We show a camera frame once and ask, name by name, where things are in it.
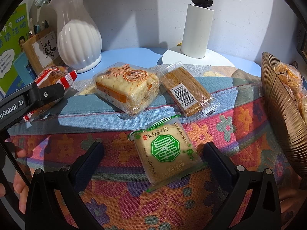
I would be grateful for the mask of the person's right hand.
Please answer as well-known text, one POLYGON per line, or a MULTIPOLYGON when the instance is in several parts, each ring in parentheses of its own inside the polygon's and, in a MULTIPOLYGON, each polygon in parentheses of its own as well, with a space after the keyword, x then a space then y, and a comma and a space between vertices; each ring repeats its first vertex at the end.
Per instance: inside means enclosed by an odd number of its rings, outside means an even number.
POLYGON ((281 205, 281 229, 306 229, 306 180, 300 186, 278 190, 281 205))

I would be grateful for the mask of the person's left hand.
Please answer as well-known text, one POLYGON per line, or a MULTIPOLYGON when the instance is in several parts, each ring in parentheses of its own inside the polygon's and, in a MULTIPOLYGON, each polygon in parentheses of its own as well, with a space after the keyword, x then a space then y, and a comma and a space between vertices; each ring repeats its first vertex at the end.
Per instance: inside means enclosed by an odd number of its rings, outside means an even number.
MULTIPOLYGON (((27 152, 24 149, 14 146, 15 158, 23 158, 27 156, 27 152)), ((16 171, 14 182, 13 182, 14 191, 19 194, 19 210, 21 213, 26 213, 26 200, 28 197, 29 188, 26 186, 26 183, 23 181, 20 174, 16 171)))

